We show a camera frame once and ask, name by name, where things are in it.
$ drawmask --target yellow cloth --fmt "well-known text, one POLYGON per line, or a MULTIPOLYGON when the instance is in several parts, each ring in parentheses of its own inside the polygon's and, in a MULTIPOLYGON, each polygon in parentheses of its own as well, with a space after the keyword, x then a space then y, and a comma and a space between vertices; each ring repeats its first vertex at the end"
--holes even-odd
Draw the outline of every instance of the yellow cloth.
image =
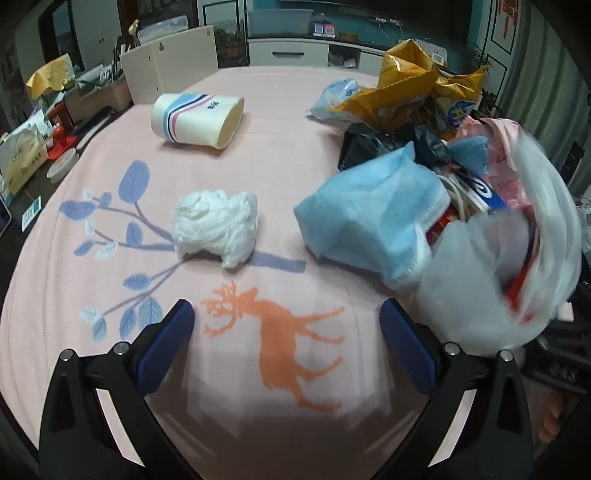
POLYGON ((27 82, 27 86, 31 89, 31 97, 35 100, 48 90, 61 92, 64 89, 64 82, 68 81, 73 73, 72 61, 67 53, 46 63, 33 73, 27 82))

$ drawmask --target phone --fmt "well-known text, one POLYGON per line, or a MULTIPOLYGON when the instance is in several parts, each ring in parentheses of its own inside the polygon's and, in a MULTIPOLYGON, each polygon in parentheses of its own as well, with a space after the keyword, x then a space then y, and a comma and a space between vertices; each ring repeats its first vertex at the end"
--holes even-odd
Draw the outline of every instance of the phone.
POLYGON ((8 210, 8 206, 0 194, 0 236, 2 236, 2 234, 6 231, 11 220, 12 215, 10 210, 8 210))

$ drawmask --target blue fabric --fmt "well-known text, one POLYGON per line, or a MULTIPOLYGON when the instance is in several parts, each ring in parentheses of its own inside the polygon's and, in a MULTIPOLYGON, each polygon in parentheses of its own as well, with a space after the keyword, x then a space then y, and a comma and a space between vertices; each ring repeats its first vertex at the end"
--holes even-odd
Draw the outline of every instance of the blue fabric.
POLYGON ((486 137, 463 138, 447 147, 458 165, 480 175, 488 173, 488 139, 486 137))
POLYGON ((411 275, 430 255, 424 232, 449 205, 441 181, 414 159, 409 142, 329 179, 294 209, 306 245, 390 287, 411 275))

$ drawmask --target red packaging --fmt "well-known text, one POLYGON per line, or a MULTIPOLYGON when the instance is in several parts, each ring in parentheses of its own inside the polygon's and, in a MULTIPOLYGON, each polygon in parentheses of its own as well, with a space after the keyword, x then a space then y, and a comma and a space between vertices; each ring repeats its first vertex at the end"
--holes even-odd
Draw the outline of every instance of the red packaging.
POLYGON ((456 207, 451 203, 447 210, 443 213, 440 219, 435 222, 435 225, 431 227, 431 229, 427 232, 427 243, 430 247, 437 241, 441 232, 446 227, 448 223, 455 222, 456 220, 460 219, 460 214, 457 211, 456 207))

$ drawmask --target person's foot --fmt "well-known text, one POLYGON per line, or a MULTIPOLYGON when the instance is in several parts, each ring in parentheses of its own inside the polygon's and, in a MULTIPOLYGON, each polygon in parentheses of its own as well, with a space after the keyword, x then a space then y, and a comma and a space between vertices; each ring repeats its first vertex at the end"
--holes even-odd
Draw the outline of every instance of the person's foot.
POLYGON ((552 442, 560 432, 560 422, 558 421, 558 417, 560 417, 563 407, 564 397, 562 393, 554 390, 546 402, 546 410, 544 411, 542 426, 538 432, 538 436, 542 442, 552 442))

